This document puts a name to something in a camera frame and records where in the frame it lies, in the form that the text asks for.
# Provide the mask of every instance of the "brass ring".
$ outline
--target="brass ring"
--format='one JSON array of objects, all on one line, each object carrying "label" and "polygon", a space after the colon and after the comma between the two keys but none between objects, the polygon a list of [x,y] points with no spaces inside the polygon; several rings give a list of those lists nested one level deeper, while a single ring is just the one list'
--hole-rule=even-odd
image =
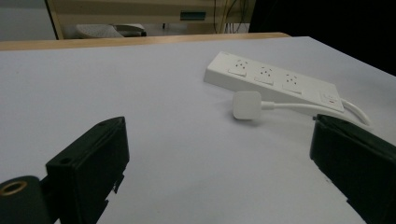
[{"label": "brass ring", "polygon": [[0,196],[9,196],[11,194],[18,193],[26,188],[26,186],[26,181],[19,180],[11,182],[0,189]]}]

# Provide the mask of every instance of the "bolt hole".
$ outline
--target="bolt hole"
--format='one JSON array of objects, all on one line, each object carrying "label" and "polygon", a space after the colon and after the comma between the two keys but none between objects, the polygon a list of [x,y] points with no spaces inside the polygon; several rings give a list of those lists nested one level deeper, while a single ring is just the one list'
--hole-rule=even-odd
[{"label": "bolt hole", "polygon": [[26,181],[15,181],[5,185],[0,189],[0,196],[8,196],[14,193],[18,193],[27,186]]},{"label": "bolt hole", "polygon": [[72,159],[70,159],[70,158],[63,158],[63,159],[61,160],[61,164],[67,164],[67,163],[69,163],[71,160],[72,160]]}]

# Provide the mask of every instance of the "power socket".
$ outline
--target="power socket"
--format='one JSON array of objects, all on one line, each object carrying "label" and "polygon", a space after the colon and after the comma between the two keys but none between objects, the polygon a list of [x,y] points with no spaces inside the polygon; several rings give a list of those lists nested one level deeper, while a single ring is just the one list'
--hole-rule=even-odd
[{"label": "power socket", "polygon": [[258,91],[264,101],[321,105],[344,112],[334,84],[224,51],[206,68],[204,82],[230,91]]}]

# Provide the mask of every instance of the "dark background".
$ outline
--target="dark background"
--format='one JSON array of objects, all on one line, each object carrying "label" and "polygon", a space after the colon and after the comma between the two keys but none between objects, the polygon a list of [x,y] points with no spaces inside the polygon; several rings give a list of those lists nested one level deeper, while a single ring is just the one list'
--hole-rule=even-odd
[{"label": "dark background", "polygon": [[312,38],[396,76],[396,7],[389,0],[257,0],[250,33]]}]

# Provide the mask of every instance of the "white table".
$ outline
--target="white table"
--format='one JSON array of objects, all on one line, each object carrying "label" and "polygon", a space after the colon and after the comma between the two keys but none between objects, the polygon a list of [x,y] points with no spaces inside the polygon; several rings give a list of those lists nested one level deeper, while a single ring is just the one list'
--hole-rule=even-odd
[{"label": "white table", "polygon": [[310,37],[0,51],[0,182],[124,116],[131,161],[98,223],[364,223],[309,159],[314,121],[232,116],[203,82],[221,50],[334,83],[396,145],[396,78]]}]

